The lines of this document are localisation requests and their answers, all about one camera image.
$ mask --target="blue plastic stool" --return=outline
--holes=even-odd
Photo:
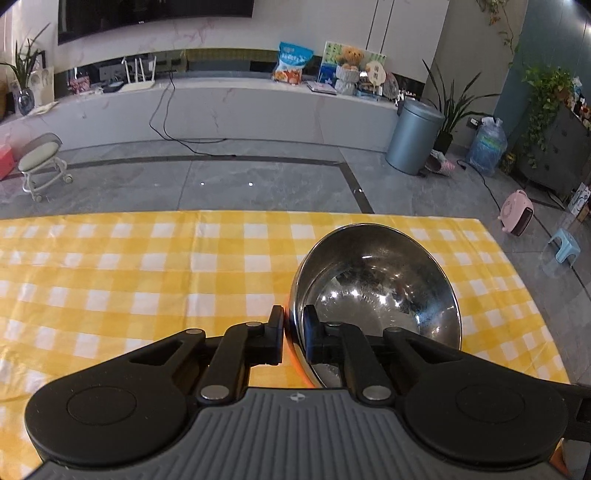
[[[556,260],[558,263],[563,263],[569,256],[574,255],[574,260],[570,262],[570,266],[572,267],[581,253],[581,248],[570,232],[567,232],[564,228],[558,229],[548,243],[551,244],[559,238],[562,240],[562,245],[558,253],[556,253]]]

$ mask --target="black screen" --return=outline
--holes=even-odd
[[[60,0],[58,43],[180,17],[251,17],[254,0]]]

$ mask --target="stainless steel bowl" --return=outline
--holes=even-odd
[[[329,233],[308,253],[290,294],[288,335],[308,377],[318,386],[341,386],[331,365],[308,365],[302,312],[316,307],[321,322],[348,322],[366,335],[399,326],[459,349],[462,321],[445,273],[415,240],[374,223]]]

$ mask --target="gray ribbed plate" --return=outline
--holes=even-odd
[[[205,408],[169,450],[138,465],[76,471],[47,462],[33,480],[392,480],[563,478],[543,463],[476,472],[422,450],[396,414],[345,390],[249,388],[228,407]]]

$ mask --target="stuffed toy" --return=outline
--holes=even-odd
[[[342,48],[342,53],[336,57],[337,64],[347,70],[359,70],[361,61],[363,60],[363,50],[360,50],[349,45]]]

